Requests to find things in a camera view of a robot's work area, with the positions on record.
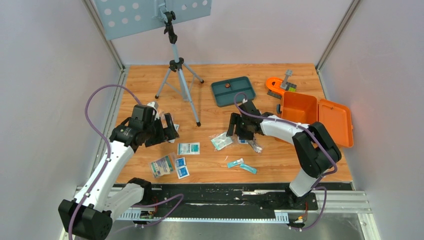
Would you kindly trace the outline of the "clear bag teal gauze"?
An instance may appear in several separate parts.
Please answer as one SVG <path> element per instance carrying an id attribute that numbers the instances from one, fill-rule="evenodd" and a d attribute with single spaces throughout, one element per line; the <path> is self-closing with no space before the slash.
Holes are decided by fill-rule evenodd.
<path id="1" fill-rule="evenodd" d="M 210 141 L 216 151 L 223 150 L 234 143 L 233 139 L 230 136 L 227 136 L 226 132 L 222 132 L 214 136 Z"/>

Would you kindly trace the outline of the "clear bag cotton swabs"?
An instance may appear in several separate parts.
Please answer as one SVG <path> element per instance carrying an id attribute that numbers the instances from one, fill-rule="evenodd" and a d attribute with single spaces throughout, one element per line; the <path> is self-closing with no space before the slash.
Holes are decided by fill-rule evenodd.
<path id="1" fill-rule="evenodd" d="M 263 148 L 257 143 L 257 141 L 255 139 L 253 140 L 248 140 L 247 143 L 252 147 L 252 149 L 256 152 L 256 153 L 262 153 Z"/>

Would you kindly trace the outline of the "teal divided tray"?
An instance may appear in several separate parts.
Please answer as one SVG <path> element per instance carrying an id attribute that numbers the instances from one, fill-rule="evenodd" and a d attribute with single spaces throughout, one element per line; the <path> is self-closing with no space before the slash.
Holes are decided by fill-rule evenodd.
<path id="1" fill-rule="evenodd" d="M 213 82 L 210 87 L 215 103 L 220 108 L 233 105 L 234 97 L 240 92 L 246 94 L 248 100 L 256 98 L 256 92 L 247 76 Z"/>

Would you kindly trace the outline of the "teal sachet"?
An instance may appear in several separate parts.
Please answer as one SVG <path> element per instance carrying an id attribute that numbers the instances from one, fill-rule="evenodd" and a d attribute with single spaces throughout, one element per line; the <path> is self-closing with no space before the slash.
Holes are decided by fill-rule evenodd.
<path id="1" fill-rule="evenodd" d="M 230 169 L 230 168 L 233 168 L 233 167 L 240 165 L 240 164 L 243 164 L 243 163 L 244 163 L 244 159 L 240 158 L 240 159 L 228 162 L 227 167 Z"/>
<path id="2" fill-rule="evenodd" d="M 257 173 L 257 169 L 256 168 L 254 168 L 252 166 L 249 166 L 249 165 L 247 165 L 245 163 L 241 163 L 240 164 L 240 168 L 242 168 L 243 170 L 246 170 L 246 171 L 248 171 L 248 172 L 250 172 L 250 173 L 252 173 L 254 175 Z"/>

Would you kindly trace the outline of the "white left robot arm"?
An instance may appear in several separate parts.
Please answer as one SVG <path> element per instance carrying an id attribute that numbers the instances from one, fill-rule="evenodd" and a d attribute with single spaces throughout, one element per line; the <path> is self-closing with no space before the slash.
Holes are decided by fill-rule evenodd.
<path id="1" fill-rule="evenodd" d="M 151 182 L 134 177 L 109 196 L 124 166 L 140 146 L 151 147 L 179 137 L 170 113 L 158 114 L 157 103 L 135 105 L 132 115 L 116 126 L 106 140 L 107 151 L 72 200 L 62 200 L 58 212 L 69 237 L 104 240 L 113 222 L 135 204 L 153 201 Z"/>

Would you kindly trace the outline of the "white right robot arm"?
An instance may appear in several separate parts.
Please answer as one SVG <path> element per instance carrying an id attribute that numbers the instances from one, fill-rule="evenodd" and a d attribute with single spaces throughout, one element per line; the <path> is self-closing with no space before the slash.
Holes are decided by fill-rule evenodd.
<path id="1" fill-rule="evenodd" d="M 237 106 L 239 112 L 230 115 L 228 137 L 237 135 L 252 141 L 256 134 L 277 138 L 294 146 L 300 170 L 289 184 L 286 204 L 298 209 L 309 193 L 326 175 L 337 171 L 342 154 L 339 147 L 319 121 L 312 124 L 295 123 L 270 112 L 261 113 L 251 100 Z"/>

